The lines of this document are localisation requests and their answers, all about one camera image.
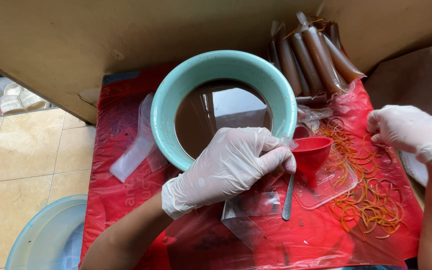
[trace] white latex glove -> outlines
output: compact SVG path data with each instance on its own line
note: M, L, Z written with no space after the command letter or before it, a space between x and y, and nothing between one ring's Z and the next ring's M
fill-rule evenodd
M386 143L416 154L421 163L432 160L432 116L414 106L386 105L368 115L374 143Z
M261 151L268 153L259 157ZM163 210L177 219L204 205L229 200L248 190L279 164L296 171L296 160L266 128L221 128L189 167L161 191Z

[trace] light blue plastic basin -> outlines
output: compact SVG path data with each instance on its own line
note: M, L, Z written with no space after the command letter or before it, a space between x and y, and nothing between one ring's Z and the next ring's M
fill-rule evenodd
M61 270L77 267L87 200L87 195L72 195L39 211L19 233L4 269ZM71 254L74 255L72 260L68 256Z
M180 102L196 86L214 79L236 79L257 89L273 112L273 135L293 137L296 99L286 78L272 64L253 54L217 50L189 58L159 85L151 107L151 128L157 146L170 163L186 171L194 160L184 152L174 130Z

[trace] tiled floor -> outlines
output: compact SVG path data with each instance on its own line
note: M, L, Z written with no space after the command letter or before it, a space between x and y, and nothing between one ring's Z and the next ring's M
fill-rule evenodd
M37 212L87 194L95 133L59 108L0 117L0 268Z

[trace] red funnel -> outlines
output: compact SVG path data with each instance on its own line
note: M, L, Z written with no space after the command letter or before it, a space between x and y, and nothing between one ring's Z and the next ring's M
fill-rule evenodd
M296 168L306 175L308 186L315 189L318 187L316 173L328 158L333 139L319 136L296 139L294 142L298 144L291 151L296 159Z

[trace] metal spoon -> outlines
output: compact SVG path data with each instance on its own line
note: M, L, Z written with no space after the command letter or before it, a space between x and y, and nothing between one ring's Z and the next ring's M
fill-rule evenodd
M282 216L283 216L283 219L285 221L288 221L291 218L291 203L293 201L293 184L294 184L294 174L292 174L290 179L289 179L289 184L287 186L286 199L284 200Z

